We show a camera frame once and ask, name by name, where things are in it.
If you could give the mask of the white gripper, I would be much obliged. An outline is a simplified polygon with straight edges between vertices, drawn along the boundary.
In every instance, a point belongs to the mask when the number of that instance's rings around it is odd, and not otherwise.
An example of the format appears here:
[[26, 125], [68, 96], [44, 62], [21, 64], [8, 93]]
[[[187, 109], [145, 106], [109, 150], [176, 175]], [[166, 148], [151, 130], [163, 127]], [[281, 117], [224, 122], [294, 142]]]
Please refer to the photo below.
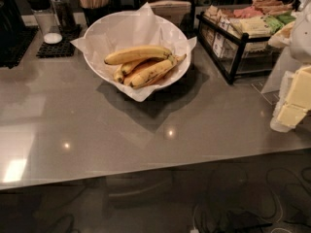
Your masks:
[[270, 128], [287, 133], [294, 129], [311, 110], [311, 66], [302, 66], [295, 73], [286, 71], [279, 90]]

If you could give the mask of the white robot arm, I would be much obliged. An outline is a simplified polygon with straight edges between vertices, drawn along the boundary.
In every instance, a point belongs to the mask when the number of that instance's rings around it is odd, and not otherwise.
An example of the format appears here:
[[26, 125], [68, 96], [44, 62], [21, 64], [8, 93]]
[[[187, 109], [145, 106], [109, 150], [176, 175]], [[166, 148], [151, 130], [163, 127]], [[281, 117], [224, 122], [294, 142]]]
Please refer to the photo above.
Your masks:
[[273, 112], [270, 128], [289, 132], [311, 111], [311, 1], [305, 0], [295, 20], [290, 38], [291, 57], [301, 63], [294, 72], [285, 72], [279, 101]]

